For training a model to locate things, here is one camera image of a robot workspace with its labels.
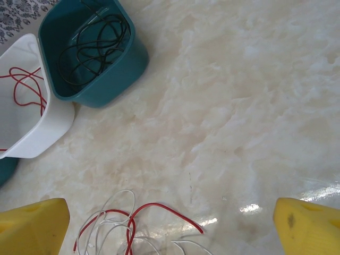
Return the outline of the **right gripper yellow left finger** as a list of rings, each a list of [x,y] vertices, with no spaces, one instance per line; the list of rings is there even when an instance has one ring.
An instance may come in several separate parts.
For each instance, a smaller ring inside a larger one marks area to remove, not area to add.
[[[0,255],[59,255],[69,222],[63,198],[0,212]]]

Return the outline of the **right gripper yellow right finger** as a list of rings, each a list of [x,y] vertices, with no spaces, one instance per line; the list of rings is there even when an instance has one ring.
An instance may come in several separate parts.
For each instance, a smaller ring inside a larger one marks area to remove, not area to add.
[[[340,255],[340,209],[279,198],[273,221],[285,255]]]

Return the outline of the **teal plastic bin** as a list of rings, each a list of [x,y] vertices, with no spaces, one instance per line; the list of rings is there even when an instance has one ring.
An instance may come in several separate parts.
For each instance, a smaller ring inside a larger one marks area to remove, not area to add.
[[[118,0],[59,0],[39,42],[55,96],[100,108],[142,76],[147,49]]]
[[[18,158],[0,159],[0,188],[13,176],[18,162]]]

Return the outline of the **white plastic bin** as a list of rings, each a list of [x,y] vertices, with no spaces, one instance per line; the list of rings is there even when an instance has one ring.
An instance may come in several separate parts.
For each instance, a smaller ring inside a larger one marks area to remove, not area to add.
[[[74,115],[72,103],[53,94],[37,38],[23,35],[0,56],[0,159],[39,156]]]

